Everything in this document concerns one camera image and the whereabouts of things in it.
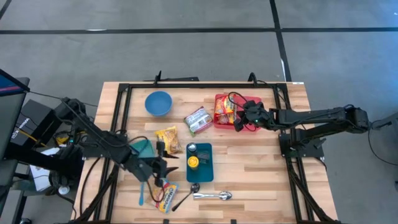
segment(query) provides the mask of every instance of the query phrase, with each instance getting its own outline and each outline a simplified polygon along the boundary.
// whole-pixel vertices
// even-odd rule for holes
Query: red basket
[[[216,108],[216,101],[218,98],[227,96],[227,94],[217,94],[215,97],[215,101],[214,101],[214,107]],[[254,100],[254,102],[258,103],[261,102],[261,98],[260,97],[255,97],[255,96],[243,96],[245,97],[245,99],[249,100]],[[234,96],[234,100],[235,103],[239,104],[239,105],[243,105],[245,103],[245,100],[242,99],[240,96],[235,95]],[[237,110],[238,111],[242,111],[243,109],[237,106]],[[216,114],[213,115],[213,122],[214,122],[214,127],[215,128],[221,128],[221,129],[232,129],[235,130],[234,128],[234,124],[218,124],[218,117],[216,116]],[[260,130],[260,128],[255,128],[254,125],[252,124],[247,124],[246,127],[243,127],[242,131],[258,131]]]

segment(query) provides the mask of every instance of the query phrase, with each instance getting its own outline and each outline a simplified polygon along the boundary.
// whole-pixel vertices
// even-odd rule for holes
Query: metal spoon
[[[183,198],[178,204],[174,205],[174,207],[172,208],[172,211],[176,211],[176,209],[181,205],[181,203],[192,193],[197,193],[200,189],[200,185],[198,183],[192,184],[191,186],[191,191],[189,192],[189,194],[187,196],[185,196],[185,198]]]
[[[232,194],[231,194],[231,192],[227,192],[227,191],[222,191],[218,195],[208,195],[208,194],[200,194],[200,193],[193,194],[194,199],[207,198],[207,197],[218,197],[221,200],[229,200],[232,198]]]

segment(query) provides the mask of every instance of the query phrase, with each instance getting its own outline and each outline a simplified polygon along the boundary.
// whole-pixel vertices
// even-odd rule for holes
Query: wooden tabletop
[[[103,130],[110,129],[118,85],[118,82],[104,83],[95,118],[95,124]],[[309,110],[304,84],[287,83],[287,86],[293,110]],[[170,113],[163,118],[151,116],[144,108],[145,98],[156,90],[165,90],[173,98],[173,107]],[[183,148],[190,142],[211,143],[215,178],[213,182],[202,183],[200,192],[215,194],[222,190],[228,190],[233,194],[233,199],[229,201],[221,201],[217,198],[194,200],[189,197],[176,212],[170,211],[169,214],[164,214],[147,203],[139,206],[140,183],[129,172],[121,171],[118,177],[112,223],[161,223],[165,218],[169,219],[170,223],[230,223],[231,219],[237,219],[238,223],[295,223],[289,178],[285,160],[280,155],[277,138],[279,132],[261,129],[256,133],[245,131],[237,133],[234,130],[216,129],[212,126],[193,138],[187,125],[183,122],[184,117],[201,106],[204,106],[209,114],[213,114],[215,95],[230,91],[237,91],[246,96],[258,96],[266,108],[275,108],[274,95],[269,89],[133,89],[127,121],[127,135],[129,138],[145,135],[155,146],[154,132],[156,130],[176,126],[178,139]],[[120,127],[122,112],[123,107],[119,112],[118,127]],[[176,156],[179,159],[167,159],[168,166],[179,167],[168,175],[169,181],[179,184],[172,205],[184,198],[190,189],[190,183],[186,181],[185,175],[185,154],[176,154]],[[94,159],[85,161],[75,201],[77,211],[82,182],[93,161]],[[337,219],[325,168],[313,158],[304,158],[303,162],[310,193],[326,214]],[[84,208],[90,204],[98,192],[102,167],[103,159],[97,163],[89,176],[83,198]],[[144,197],[148,196],[148,188],[145,187]],[[306,219],[301,194],[299,197],[302,216],[303,219]],[[104,201],[106,203],[103,203],[101,218],[104,218],[106,211],[107,195]]]

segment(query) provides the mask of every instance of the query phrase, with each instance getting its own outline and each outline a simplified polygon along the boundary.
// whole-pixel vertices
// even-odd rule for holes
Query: gray floor
[[[282,27],[398,23],[393,0],[276,2]],[[273,25],[266,0],[12,0],[0,30]],[[396,32],[284,33],[292,79],[305,82],[312,109],[352,103],[373,121],[398,111],[397,38]],[[34,91],[91,103],[98,102],[104,81],[151,79],[159,70],[164,77],[198,76],[203,81],[245,80],[249,72],[262,80],[284,81],[274,33],[0,35],[0,67],[16,77],[30,77]],[[372,132],[371,141],[381,157],[398,162],[398,140],[391,128]],[[324,150],[340,220],[396,223],[398,169],[372,155],[367,135],[330,136]],[[56,197],[31,197],[24,216],[46,224],[66,222],[70,212],[70,204]],[[10,215],[4,212],[0,223],[7,223]]]

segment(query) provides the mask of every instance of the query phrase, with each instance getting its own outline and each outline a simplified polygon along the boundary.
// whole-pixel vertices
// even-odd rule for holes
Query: black spoon
[[[173,211],[173,212],[176,211],[176,209],[178,208],[178,206],[180,206],[181,203],[182,203],[189,195],[191,195],[192,193],[198,193],[199,189],[200,189],[200,185],[199,185],[198,183],[192,184],[192,186],[191,186],[191,191],[189,192],[189,194],[188,194],[187,196],[185,196],[185,198],[182,199],[181,202],[179,202],[178,204],[174,205],[174,207],[172,208],[172,211]]]

